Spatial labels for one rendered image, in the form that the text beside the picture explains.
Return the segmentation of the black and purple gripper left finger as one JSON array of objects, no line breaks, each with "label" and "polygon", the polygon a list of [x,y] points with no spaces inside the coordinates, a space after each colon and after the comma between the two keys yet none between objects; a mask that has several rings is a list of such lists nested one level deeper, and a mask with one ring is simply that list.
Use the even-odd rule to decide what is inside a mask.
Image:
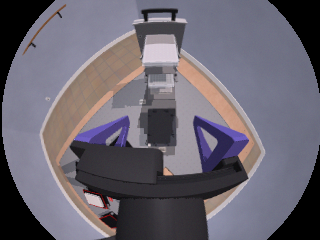
[{"label": "black and purple gripper left finger", "polygon": [[106,139],[122,128],[119,138],[114,146],[125,147],[129,131],[129,117],[124,116],[113,122],[104,124],[94,129],[78,134],[74,140],[90,144],[106,145]]}]

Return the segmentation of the dark grey raised platform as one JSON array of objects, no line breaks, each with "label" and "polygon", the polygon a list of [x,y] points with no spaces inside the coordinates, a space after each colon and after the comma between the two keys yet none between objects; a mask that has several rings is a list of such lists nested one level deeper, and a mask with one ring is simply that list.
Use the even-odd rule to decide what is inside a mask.
[{"label": "dark grey raised platform", "polygon": [[176,109],[148,109],[148,147],[164,146],[177,146]]}]

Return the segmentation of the grey metal plate hotel rack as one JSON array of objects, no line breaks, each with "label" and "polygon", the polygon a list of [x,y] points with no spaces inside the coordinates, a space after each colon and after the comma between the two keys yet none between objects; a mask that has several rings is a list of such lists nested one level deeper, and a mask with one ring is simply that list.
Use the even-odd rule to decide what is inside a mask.
[{"label": "grey metal plate hotel rack", "polygon": [[[145,46],[146,35],[172,34],[175,37],[175,42],[177,41],[176,48],[178,52],[178,61],[179,61],[179,59],[181,59],[180,50],[181,50],[181,45],[183,41],[185,25],[186,24],[179,24],[179,23],[149,23],[149,24],[134,25],[140,51],[141,51],[140,60],[141,59],[143,60],[143,50]],[[173,79],[176,81],[174,76],[175,74],[177,74],[177,71],[178,71],[177,67],[152,67],[152,68],[144,69],[145,75],[147,75],[147,81],[150,74],[173,74]],[[172,94],[150,95],[150,88],[149,88],[148,100],[175,100],[175,86],[174,88],[172,88]]]}]

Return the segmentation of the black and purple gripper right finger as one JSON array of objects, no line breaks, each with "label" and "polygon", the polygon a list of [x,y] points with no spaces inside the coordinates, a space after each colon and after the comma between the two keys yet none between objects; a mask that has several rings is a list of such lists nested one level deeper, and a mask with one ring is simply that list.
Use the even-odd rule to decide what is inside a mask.
[{"label": "black and purple gripper right finger", "polygon": [[[238,156],[249,142],[245,134],[213,123],[197,115],[194,117],[193,126],[202,172],[212,171],[224,158]],[[206,142],[201,128],[217,139],[218,143],[213,152]]]}]

